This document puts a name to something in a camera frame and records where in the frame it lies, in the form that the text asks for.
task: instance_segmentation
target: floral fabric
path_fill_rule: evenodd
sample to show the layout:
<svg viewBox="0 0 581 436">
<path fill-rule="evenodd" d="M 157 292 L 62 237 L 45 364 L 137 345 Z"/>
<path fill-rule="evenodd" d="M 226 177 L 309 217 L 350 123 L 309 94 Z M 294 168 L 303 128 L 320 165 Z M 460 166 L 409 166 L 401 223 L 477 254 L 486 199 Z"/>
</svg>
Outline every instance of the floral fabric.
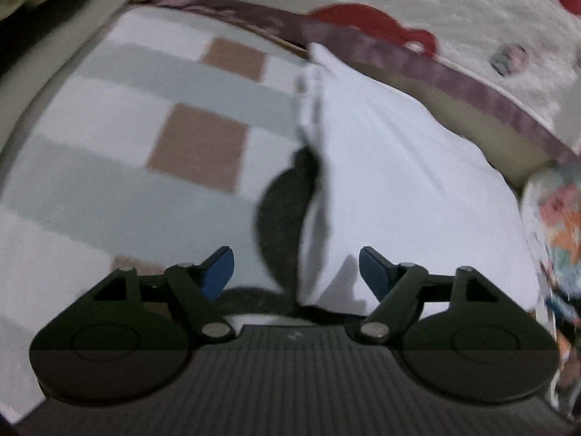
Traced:
<svg viewBox="0 0 581 436">
<path fill-rule="evenodd" d="M 581 298 L 581 167 L 566 165 L 533 176 L 522 216 L 539 268 L 571 298 Z"/>
</svg>

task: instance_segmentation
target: white cloth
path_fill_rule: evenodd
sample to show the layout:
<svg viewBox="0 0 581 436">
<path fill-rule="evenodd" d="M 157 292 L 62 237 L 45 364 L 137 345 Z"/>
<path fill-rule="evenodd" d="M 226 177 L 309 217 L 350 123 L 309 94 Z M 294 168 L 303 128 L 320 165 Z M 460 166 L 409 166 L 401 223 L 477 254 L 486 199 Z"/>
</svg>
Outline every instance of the white cloth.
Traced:
<svg viewBox="0 0 581 436">
<path fill-rule="evenodd" d="M 299 118 L 321 173 L 301 237 L 299 303 L 373 311 L 377 300 L 357 264 L 359 250 L 372 246 L 433 274 L 470 265 L 533 309 L 539 284 L 518 205 L 480 149 L 419 101 L 322 46 L 309 50 Z"/>
</svg>

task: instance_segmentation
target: light blue stripe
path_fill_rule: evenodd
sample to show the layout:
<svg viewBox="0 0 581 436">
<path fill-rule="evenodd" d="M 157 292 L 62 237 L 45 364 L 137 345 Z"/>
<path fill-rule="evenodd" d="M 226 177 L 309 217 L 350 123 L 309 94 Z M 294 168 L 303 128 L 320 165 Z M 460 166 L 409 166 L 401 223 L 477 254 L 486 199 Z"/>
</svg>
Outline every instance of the light blue stripe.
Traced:
<svg viewBox="0 0 581 436">
<path fill-rule="evenodd" d="M 291 95 L 164 52 L 103 42 L 75 75 L 128 85 L 298 139 Z"/>
<path fill-rule="evenodd" d="M 254 204 L 40 135 L 22 149 L 2 204 L 46 230 L 163 266 L 198 263 L 230 246 L 236 267 L 229 287 L 280 290 L 255 244 Z"/>
</svg>

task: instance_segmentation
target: bed sheet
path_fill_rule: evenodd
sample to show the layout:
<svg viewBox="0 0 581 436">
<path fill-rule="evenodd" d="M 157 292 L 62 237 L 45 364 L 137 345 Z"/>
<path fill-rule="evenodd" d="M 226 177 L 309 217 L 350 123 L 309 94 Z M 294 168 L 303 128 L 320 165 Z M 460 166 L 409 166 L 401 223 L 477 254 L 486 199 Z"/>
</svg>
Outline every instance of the bed sheet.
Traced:
<svg viewBox="0 0 581 436">
<path fill-rule="evenodd" d="M 533 117 L 550 135 L 579 154 L 579 117 L 576 113 L 562 116 L 561 102 L 577 78 L 581 20 L 559 0 L 239 1 L 311 15 L 412 48 L 494 89 L 512 101 L 516 110 Z M 321 43 L 320 39 L 309 42 Z M 342 45 L 354 46 L 355 42 L 344 37 Z M 358 42 L 355 55 L 362 57 L 375 45 L 372 40 Z M 397 70 L 406 63 L 403 58 L 390 62 Z M 431 69 L 429 74 L 416 71 L 414 75 L 434 81 L 441 72 Z M 470 96 L 476 106 L 486 110 L 502 103 L 487 90 L 464 84 L 460 78 L 464 77 L 448 82 L 447 88 L 456 96 Z M 519 132 L 527 130 L 522 121 L 517 121 L 515 109 L 504 103 L 500 111 L 504 112 L 499 115 L 503 122 Z M 544 142 L 541 136 L 537 141 Z"/>
<path fill-rule="evenodd" d="M 159 273 L 228 245 L 236 267 L 223 314 L 293 306 L 296 259 L 281 253 L 300 221 L 284 210 L 301 201 L 271 183 L 301 147 L 292 103 L 302 64 L 208 18 L 132 8 L 49 84 L 2 161 L 4 415 L 42 400 L 27 356 L 34 334 L 116 267 Z"/>
<path fill-rule="evenodd" d="M 299 303 L 370 314 L 378 301 L 357 257 L 372 246 L 431 274 L 474 267 L 533 310 L 539 283 L 518 204 L 480 149 L 324 47 L 309 46 L 309 58 L 300 126 L 321 170 L 301 238 Z M 424 316 L 446 308 L 427 303 Z"/>
</svg>

